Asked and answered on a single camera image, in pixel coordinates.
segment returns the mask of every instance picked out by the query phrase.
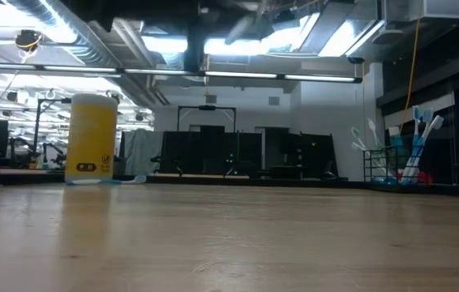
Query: white wall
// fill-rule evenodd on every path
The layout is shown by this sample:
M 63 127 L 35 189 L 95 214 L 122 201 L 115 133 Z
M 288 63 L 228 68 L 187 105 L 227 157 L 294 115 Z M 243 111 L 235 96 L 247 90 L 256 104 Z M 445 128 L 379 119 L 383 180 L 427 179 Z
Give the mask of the white wall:
M 161 91 L 174 105 L 204 105 L 204 88 L 167 88 Z M 210 94 L 217 95 L 216 106 L 237 108 L 237 130 L 254 133 L 256 127 L 289 127 L 290 95 L 281 88 L 209 88 Z M 280 105 L 268 105 L 269 97 L 280 97 Z M 226 110 L 232 118 L 233 112 Z M 180 131 L 188 131 L 190 125 L 225 126 L 225 131 L 233 131 L 233 121 L 221 110 L 181 111 Z M 176 131 L 177 106 L 156 109 L 154 131 Z
M 362 153 L 351 148 L 354 138 L 350 128 L 357 127 L 362 132 L 362 141 L 368 148 L 373 148 L 367 123 L 367 118 L 371 118 L 376 124 L 377 135 L 384 142 L 384 120 L 375 105 L 375 99 L 383 95 L 382 74 L 381 64 L 371 64 L 365 76 L 364 95 L 362 84 L 319 82 L 301 82 L 290 95 L 278 88 L 246 88 L 245 91 L 210 88 L 209 93 L 217 94 L 217 106 L 238 108 L 239 131 L 254 132 L 256 127 L 288 127 L 292 133 L 332 134 L 339 175 L 351 181 L 362 181 Z M 179 95 L 182 90 L 189 95 L 188 98 Z M 176 105 L 204 104 L 203 88 L 164 88 L 162 91 Z M 268 97 L 272 96 L 281 98 L 280 106 L 268 105 Z M 176 123 L 177 107 L 156 110 L 155 131 L 175 131 Z M 188 131 L 190 125 L 220 125 L 225 126 L 226 131 L 233 130 L 231 120 L 220 111 L 192 110 L 182 119 L 180 130 Z
M 293 97 L 296 100 L 300 94 L 300 105 L 292 104 L 291 121 L 297 121 L 299 128 L 291 128 L 291 132 L 331 134 L 339 175 L 351 181 L 362 181 L 363 171 L 362 153 L 351 148 L 354 138 L 350 128 L 357 127 L 362 132 L 362 141 L 373 148 L 367 124 L 367 118 L 371 118 L 378 125 L 376 132 L 381 142 L 384 141 L 383 119 L 375 106 L 375 99 L 382 95 L 381 64 L 371 65 L 364 86 L 363 95 L 362 84 L 302 82 Z

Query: ceiling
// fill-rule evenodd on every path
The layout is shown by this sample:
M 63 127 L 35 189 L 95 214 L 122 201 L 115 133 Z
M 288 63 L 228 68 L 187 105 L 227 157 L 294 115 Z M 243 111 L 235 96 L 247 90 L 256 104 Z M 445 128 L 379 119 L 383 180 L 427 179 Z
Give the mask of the ceiling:
M 75 15 L 69 15 L 70 12 L 65 7 L 62 8 L 62 4 L 59 4 L 58 0 L 48 1 L 48 3 L 55 5 L 54 9 L 57 15 L 62 17 L 56 19 L 56 25 L 51 26 L 44 23 L 42 19 L 38 19 L 36 14 L 30 14 L 29 7 L 19 6 L 18 1 L 4 1 L 10 4 L 0 5 L 0 62 L 20 63 L 22 61 L 25 52 L 20 51 L 15 46 L 15 36 L 22 29 L 32 29 L 41 32 L 44 37 L 39 43 L 40 46 L 36 50 L 36 54 L 27 60 L 27 63 L 30 64 L 125 68 L 156 67 L 175 70 L 181 69 L 183 66 L 182 52 L 166 54 L 149 49 L 152 46 L 148 42 L 148 37 L 184 38 L 180 35 L 181 30 L 173 26 L 165 24 L 144 25 L 142 21 L 134 19 L 125 22 L 115 20 L 114 29 L 107 32 L 98 23 L 92 22 L 88 25 L 80 23 Z M 257 45 L 260 44 L 260 48 L 263 44 L 268 45 L 268 51 L 265 53 L 257 51 L 253 54 L 246 51 L 236 55 L 214 53 L 206 58 L 204 65 L 210 71 L 356 76 L 360 70 L 347 60 L 345 52 L 354 43 L 357 44 L 362 39 L 365 39 L 364 43 L 351 56 L 365 58 L 367 62 L 398 60 L 411 53 L 416 22 L 409 18 L 410 13 L 406 8 L 412 1 L 416 0 L 389 2 L 387 21 L 394 28 L 403 31 L 403 35 L 400 40 L 392 44 L 375 45 L 371 39 L 378 32 L 373 31 L 373 26 L 382 19 L 379 11 L 384 8 L 383 6 L 378 7 L 377 0 L 358 0 L 352 6 L 335 6 L 333 10 L 329 8 L 330 5 L 335 5 L 340 1 L 267 0 L 265 1 L 264 15 L 272 23 L 277 21 L 279 11 L 285 11 L 285 9 L 292 10 L 295 22 L 304 19 L 303 21 L 307 25 L 311 22 L 311 17 L 319 15 L 314 27 L 309 27 L 312 30 L 308 30 L 307 39 L 301 40 L 303 42 L 300 49 L 292 48 L 302 37 L 303 26 L 294 28 L 295 30 L 289 31 L 290 33 L 287 34 L 273 33 L 261 42 L 256 40 L 259 29 L 251 26 L 237 42 L 255 40 Z M 246 7 L 251 13 L 258 13 L 260 1 L 237 1 L 237 3 Z M 458 22 L 459 19 L 425 18 L 422 23 L 420 46 L 425 46 L 447 33 Z M 322 31 L 322 27 L 327 28 L 328 31 Z M 326 44 L 313 44 L 313 38 L 317 36 L 312 36 L 312 34 L 316 29 L 321 31 L 320 34 L 328 35 L 329 39 Z M 78 37 L 78 41 L 72 42 L 73 38 L 76 37 Z M 312 51 L 318 45 L 320 47 L 323 45 L 323 49 Z M 102 59 L 98 63 L 94 63 L 94 60 L 84 59 L 84 56 L 79 54 L 80 49 L 87 49 L 90 46 L 95 47 L 95 52 L 101 52 L 107 56 L 108 61 L 101 62 L 104 60 Z M 165 48 L 165 50 L 175 49 L 178 48 L 173 46 Z M 322 57 L 322 55 L 333 54 L 340 57 Z M 0 96 L 2 95 L 1 90 L 6 88 L 13 77 L 11 73 L 7 70 L 0 72 Z M 245 88 L 273 88 L 280 89 L 284 94 L 289 94 L 297 84 L 296 81 L 244 78 L 148 77 L 145 75 L 112 78 L 111 76 L 77 77 L 76 75 L 57 72 L 54 74 L 58 75 L 18 75 L 15 77 L 9 90 L 21 92 L 20 96 L 25 97 L 24 100 L 22 102 L 2 101 L 0 103 L 0 118 L 6 118 L 2 112 L 10 110 L 13 114 L 9 119 L 13 121 L 13 124 L 23 127 L 15 127 L 12 129 L 13 131 L 17 132 L 19 129 L 32 127 L 28 124 L 33 124 L 34 121 L 30 113 L 36 107 L 36 99 L 53 93 L 55 97 L 70 97 L 77 92 L 94 92 L 102 95 L 119 94 L 121 110 L 118 125 L 126 129 L 132 127 L 152 129 L 153 116 L 150 114 L 150 110 L 187 102 L 187 94 L 170 94 L 170 92 L 185 92 L 185 89 L 188 88 L 221 87 L 241 88 L 242 90 Z M 43 115 L 42 120 L 67 123 L 68 119 L 62 117 L 62 112 L 68 110 L 65 105 L 55 103 Z M 145 113 L 145 119 L 142 122 L 135 120 L 137 113 Z

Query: yellow container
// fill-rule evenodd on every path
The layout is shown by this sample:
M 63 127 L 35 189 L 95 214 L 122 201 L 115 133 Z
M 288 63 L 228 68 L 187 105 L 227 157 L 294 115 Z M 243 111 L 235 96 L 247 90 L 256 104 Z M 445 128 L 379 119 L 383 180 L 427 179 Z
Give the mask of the yellow container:
M 66 182 L 112 179 L 118 103 L 95 94 L 76 94 L 71 102 Z

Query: ceiling duct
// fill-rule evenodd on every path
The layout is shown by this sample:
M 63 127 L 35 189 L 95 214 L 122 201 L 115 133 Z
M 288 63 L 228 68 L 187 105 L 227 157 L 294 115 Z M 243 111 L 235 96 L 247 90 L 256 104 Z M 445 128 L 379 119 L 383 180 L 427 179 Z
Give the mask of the ceiling duct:
M 355 6 L 356 0 L 329 0 L 299 52 L 321 52 Z
M 388 22 L 410 22 L 418 19 L 421 0 L 386 1 Z M 459 19 L 459 0 L 424 0 L 423 19 Z
M 19 11 L 37 18 L 43 24 L 51 27 L 67 27 L 77 36 L 72 44 L 76 47 L 66 47 L 65 50 L 76 56 L 88 67 L 120 67 L 121 62 L 107 49 L 92 29 L 80 20 L 57 0 L 6 0 Z M 145 95 L 133 77 L 124 75 L 122 78 L 109 79 L 117 84 L 126 95 L 137 105 L 153 108 L 156 101 L 148 94 Z
M 140 60 L 146 67 L 153 68 L 155 66 L 152 55 L 147 49 L 147 46 L 144 44 L 143 39 L 135 34 L 133 27 L 128 21 L 117 19 L 113 22 L 113 28 L 138 60 Z M 156 76 L 147 75 L 144 78 L 147 84 L 145 87 L 146 93 L 152 96 L 153 99 L 159 101 L 162 105 L 169 105 L 168 100 L 156 86 Z
M 410 0 L 410 19 L 418 19 L 421 0 Z M 424 0 L 423 18 L 459 19 L 459 0 Z

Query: table surface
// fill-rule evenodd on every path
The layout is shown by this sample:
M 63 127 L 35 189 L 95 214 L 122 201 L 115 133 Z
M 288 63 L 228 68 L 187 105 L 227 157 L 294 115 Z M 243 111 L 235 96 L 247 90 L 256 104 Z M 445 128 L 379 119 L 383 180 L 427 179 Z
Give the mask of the table surface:
M 3 187 L 0 291 L 459 291 L 459 198 Z

